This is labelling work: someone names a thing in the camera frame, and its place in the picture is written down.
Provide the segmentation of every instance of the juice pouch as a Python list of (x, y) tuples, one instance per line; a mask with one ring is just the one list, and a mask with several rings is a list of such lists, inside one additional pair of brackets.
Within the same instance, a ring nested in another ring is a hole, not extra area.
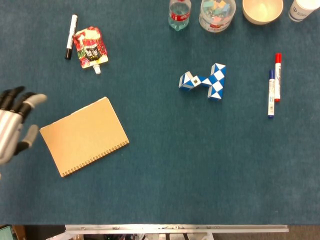
[(99, 64), (108, 62), (107, 49), (102, 40), (99, 28), (90, 26), (78, 31), (73, 36), (78, 58), (83, 69), (93, 67), (96, 74), (100, 74)]

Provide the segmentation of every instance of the paper cup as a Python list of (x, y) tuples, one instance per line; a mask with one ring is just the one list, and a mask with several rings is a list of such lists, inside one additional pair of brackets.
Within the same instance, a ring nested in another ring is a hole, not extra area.
[(319, 7), (319, 0), (294, 0), (289, 10), (289, 17), (292, 21), (301, 22)]

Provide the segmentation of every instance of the bottle cap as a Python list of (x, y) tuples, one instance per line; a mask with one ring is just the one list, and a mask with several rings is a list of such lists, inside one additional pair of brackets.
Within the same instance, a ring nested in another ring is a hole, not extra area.
[(269, 71), (269, 79), (275, 79), (275, 70), (274, 69), (271, 69)]
[(94, 69), (94, 71), (95, 71), (96, 74), (100, 74), (100, 73), (101, 73), (99, 64), (94, 65), (94, 66), (93, 66), (93, 69)]
[(278, 52), (275, 54), (275, 63), (280, 64), (281, 62), (282, 62), (282, 54)]

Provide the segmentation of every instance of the white bowl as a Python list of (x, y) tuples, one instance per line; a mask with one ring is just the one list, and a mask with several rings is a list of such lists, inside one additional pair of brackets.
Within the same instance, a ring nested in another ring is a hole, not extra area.
[(284, 9), (283, 0), (243, 0), (245, 18), (257, 25), (270, 23), (280, 16)]

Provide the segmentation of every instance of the spiral binding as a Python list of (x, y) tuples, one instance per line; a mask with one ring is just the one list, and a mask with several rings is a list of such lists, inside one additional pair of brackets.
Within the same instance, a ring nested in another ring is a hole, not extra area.
[(88, 161), (84, 161), (82, 164), (77, 165), (74, 168), (71, 168), (70, 170), (68, 170), (66, 172), (63, 172), (62, 176), (65, 177), (65, 176), (67, 176), (69, 174), (72, 174), (75, 171), (78, 171), (79, 169), (85, 167), (86, 165), (91, 164), (91, 163), (95, 162), (96, 160), (98, 160), (100, 158), (103, 158), (104, 156), (114, 152), (115, 150), (118, 150), (119, 148), (122, 148), (123, 146), (125, 146), (127, 144), (129, 144), (129, 141), (126, 140), (126, 141), (124, 141), (124, 142), (122, 142), (122, 143), (120, 143), (120, 144), (118, 144), (118, 145), (116, 145), (116, 146), (114, 146), (112, 148), (109, 148), (109, 150), (105, 150), (105, 151), (101, 152), (100, 154), (90, 158)]

